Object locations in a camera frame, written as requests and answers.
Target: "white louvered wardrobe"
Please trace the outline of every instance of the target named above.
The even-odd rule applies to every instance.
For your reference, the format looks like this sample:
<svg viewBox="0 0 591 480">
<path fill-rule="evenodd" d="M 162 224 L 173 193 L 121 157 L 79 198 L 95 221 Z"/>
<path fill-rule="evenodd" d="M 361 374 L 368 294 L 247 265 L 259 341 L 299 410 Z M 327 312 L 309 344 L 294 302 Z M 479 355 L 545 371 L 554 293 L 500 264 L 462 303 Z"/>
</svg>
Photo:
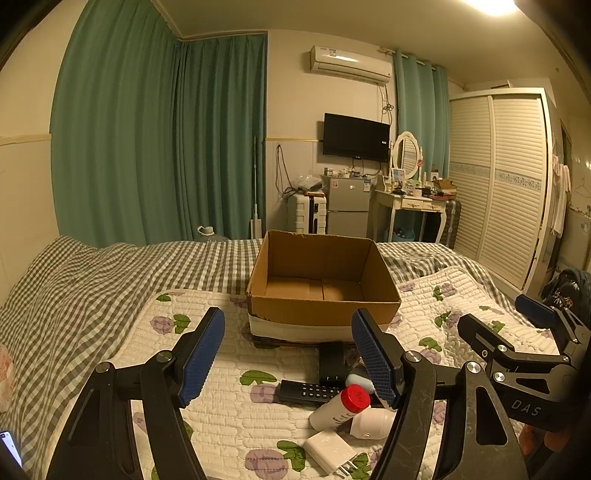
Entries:
<svg viewBox="0 0 591 480">
<path fill-rule="evenodd" d="M 510 297 L 536 297 L 554 242 L 556 107 L 542 88 L 507 88 L 452 97 L 450 111 L 449 177 L 462 203 L 455 250 Z"/>
</svg>

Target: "air conditioner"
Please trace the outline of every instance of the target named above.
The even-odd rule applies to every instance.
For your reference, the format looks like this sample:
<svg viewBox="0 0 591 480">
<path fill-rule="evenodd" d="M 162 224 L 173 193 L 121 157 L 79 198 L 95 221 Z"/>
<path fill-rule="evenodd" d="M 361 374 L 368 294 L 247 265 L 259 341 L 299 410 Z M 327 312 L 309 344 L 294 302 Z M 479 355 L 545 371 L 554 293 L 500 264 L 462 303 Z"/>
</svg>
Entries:
<svg viewBox="0 0 591 480">
<path fill-rule="evenodd" d="M 382 85 L 392 78 L 392 64 L 388 61 L 319 46 L 310 50 L 310 68 L 312 72 Z"/>
</svg>

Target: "black flat screen tv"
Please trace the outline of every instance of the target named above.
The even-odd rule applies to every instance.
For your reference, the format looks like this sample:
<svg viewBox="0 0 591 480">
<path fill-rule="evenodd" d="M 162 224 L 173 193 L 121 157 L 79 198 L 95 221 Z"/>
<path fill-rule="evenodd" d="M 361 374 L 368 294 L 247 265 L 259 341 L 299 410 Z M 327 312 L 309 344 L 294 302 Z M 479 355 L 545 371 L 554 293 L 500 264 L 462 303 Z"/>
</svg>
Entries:
<svg viewBox="0 0 591 480">
<path fill-rule="evenodd" d="M 389 143 L 388 124 L 354 116 L 324 114 L 324 155 L 387 162 Z"/>
</svg>

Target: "teal curtain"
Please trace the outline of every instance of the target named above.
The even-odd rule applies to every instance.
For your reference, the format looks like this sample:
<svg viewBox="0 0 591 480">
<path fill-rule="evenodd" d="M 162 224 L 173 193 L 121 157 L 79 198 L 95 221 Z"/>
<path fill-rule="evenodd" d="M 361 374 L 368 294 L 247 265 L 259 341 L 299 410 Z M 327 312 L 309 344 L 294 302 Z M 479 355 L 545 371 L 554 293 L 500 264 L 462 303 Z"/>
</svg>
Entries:
<svg viewBox="0 0 591 480">
<path fill-rule="evenodd" d="M 398 133 L 411 132 L 423 149 L 423 171 L 449 170 L 449 90 L 446 69 L 417 62 L 414 55 L 394 55 L 398 103 Z"/>
<path fill-rule="evenodd" d="M 240 35 L 180 45 L 175 157 L 182 186 L 178 211 L 188 238 L 199 225 L 248 238 L 255 152 L 257 203 L 264 218 L 266 44 L 266 35 Z"/>
<path fill-rule="evenodd" d="M 248 237 L 266 36 L 182 43 L 149 0 L 90 0 L 51 112 L 60 233 L 104 247 Z M 258 205 L 264 205 L 262 149 Z"/>
</svg>

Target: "sliding wardrobe door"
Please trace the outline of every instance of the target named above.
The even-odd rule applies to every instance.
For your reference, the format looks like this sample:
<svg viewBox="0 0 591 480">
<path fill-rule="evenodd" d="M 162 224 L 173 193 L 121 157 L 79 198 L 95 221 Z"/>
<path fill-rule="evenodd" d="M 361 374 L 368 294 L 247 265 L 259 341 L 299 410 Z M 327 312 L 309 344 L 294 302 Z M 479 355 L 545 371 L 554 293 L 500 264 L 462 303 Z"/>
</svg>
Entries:
<svg viewBox="0 0 591 480">
<path fill-rule="evenodd" d="M 486 96 L 450 102 L 449 177 L 462 215 L 455 250 L 476 260 L 491 179 L 491 110 Z"/>
<path fill-rule="evenodd" d="M 544 111 L 539 96 L 499 95 L 492 97 L 492 113 L 494 180 L 477 260 L 522 289 L 545 201 L 548 152 Z"/>
</svg>

